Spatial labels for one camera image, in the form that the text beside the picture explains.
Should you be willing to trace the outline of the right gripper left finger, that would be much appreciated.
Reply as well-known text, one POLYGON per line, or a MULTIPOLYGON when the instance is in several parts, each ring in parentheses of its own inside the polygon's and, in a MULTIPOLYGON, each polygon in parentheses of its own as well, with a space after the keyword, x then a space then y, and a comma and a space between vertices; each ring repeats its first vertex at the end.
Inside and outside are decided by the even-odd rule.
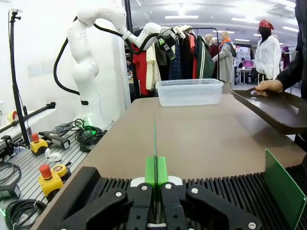
POLYGON ((102 192, 107 182, 95 167, 82 167, 66 189, 75 197, 67 203, 58 229, 113 230, 123 224, 128 230, 147 229, 157 189, 157 157, 146 159, 143 183, 102 192))

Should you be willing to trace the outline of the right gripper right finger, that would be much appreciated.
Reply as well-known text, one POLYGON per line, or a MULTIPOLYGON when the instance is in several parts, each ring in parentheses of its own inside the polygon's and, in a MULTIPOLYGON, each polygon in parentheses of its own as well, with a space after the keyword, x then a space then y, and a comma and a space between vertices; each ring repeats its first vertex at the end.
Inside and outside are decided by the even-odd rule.
POLYGON ((260 219, 196 184, 186 188, 169 180, 166 158, 156 158, 156 185, 168 230, 189 230, 189 221, 206 230, 259 230, 260 219))

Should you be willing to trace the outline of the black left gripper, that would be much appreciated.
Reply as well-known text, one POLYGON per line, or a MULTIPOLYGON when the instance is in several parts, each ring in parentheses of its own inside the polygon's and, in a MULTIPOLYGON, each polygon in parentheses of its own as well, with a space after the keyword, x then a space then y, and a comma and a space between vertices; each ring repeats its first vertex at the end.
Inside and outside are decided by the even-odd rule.
POLYGON ((171 34, 163 34, 157 36, 157 44, 161 50, 168 50, 167 55, 170 60, 176 59, 176 38, 171 34))

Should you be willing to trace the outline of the person's right hand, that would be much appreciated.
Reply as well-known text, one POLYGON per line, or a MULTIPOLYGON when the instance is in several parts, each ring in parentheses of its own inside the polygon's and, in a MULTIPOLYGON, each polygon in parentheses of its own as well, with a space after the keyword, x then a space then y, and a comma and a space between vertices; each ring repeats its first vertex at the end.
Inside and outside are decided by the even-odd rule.
POLYGON ((268 96, 267 92, 283 92, 283 85, 279 80, 265 80, 255 87, 255 94, 261 96, 268 96))

